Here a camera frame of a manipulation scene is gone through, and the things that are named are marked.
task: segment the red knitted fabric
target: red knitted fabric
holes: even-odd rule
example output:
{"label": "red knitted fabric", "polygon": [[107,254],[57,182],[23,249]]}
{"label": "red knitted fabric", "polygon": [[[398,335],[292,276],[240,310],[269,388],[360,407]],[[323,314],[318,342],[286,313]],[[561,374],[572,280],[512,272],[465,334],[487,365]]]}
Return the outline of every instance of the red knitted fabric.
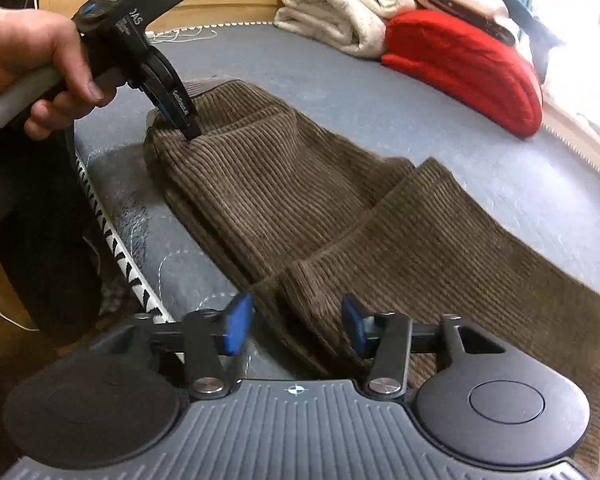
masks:
{"label": "red knitted fabric", "polygon": [[442,90],[530,137],[542,122],[542,93],[530,63],[513,48],[445,12],[414,10],[386,28],[382,63]]}

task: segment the blue padded jaw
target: blue padded jaw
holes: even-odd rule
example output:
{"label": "blue padded jaw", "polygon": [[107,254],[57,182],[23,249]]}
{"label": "blue padded jaw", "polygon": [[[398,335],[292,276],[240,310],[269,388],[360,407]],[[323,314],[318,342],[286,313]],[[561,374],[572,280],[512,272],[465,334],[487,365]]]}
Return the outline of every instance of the blue padded jaw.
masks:
{"label": "blue padded jaw", "polygon": [[169,113],[167,112],[166,108],[158,103],[158,110],[160,110],[160,112],[164,115],[164,117],[170,122],[173,123],[173,120],[171,119],[171,116],[169,115]]}
{"label": "blue padded jaw", "polygon": [[253,296],[242,292],[226,308],[224,355],[236,355],[249,335],[253,317]]}
{"label": "blue padded jaw", "polygon": [[359,301],[350,294],[342,297],[342,325],[349,336],[353,351],[356,355],[364,357],[366,353],[365,321],[358,304]]}

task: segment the gray handle grip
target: gray handle grip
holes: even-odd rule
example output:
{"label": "gray handle grip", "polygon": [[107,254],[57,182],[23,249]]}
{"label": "gray handle grip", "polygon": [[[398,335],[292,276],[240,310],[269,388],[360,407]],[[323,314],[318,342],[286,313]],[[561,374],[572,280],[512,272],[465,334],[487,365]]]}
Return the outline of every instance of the gray handle grip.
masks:
{"label": "gray handle grip", "polygon": [[[62,80],[51,65],[39,68],[17,80],[0,94],[0,127],[3,128],[27,106],[32,105],[45,92]],[[98,86],[122,86],[125,77],[119,69],[110,68],[95,78]]]}

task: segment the black and white striped strip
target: black and white striped strip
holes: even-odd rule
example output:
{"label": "black and white striped strip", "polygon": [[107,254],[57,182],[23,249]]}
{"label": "black and white striped strip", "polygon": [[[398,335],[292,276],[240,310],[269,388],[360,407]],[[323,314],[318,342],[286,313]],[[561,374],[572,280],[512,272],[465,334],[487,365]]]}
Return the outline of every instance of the black and white striped strip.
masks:
{"label": "black and white striped strip", "polygon": [[136,266],[131,254],[127,251],[124,242],[111,222],[111,218],[100,205],[100,200],[93,189],[86,167],[77,152],[75,153],[75,161],[78,171],[78,180],[89,200],[91,211],[95,215],[100,231],[102,232],[113,257],[118,263],[120,270],[122,270],[122,273],[125,275],[131,290],[134,292],[146,312],[155,315],[159,314],[165,322],[173,322],[173,317],[164,307],[146,278],[142,275],[138,266]]}

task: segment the ribbed rubber surface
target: ribbed rubber surface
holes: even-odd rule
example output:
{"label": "ribbed rubber surface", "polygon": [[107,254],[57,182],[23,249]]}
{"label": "ribbed rubber surface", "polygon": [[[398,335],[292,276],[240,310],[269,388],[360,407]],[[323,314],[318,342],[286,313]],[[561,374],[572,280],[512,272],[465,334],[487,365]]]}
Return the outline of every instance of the ribbed rubber surface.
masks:
{"label": "ribbed rubber surface", "polygon": [[350,381],[244,381],[233,395],[193,404],[158,446],[129,462],[70,472],[20,460],[3,480],[581,480],[564,462],[493,472],[444,455],[392,402]]}

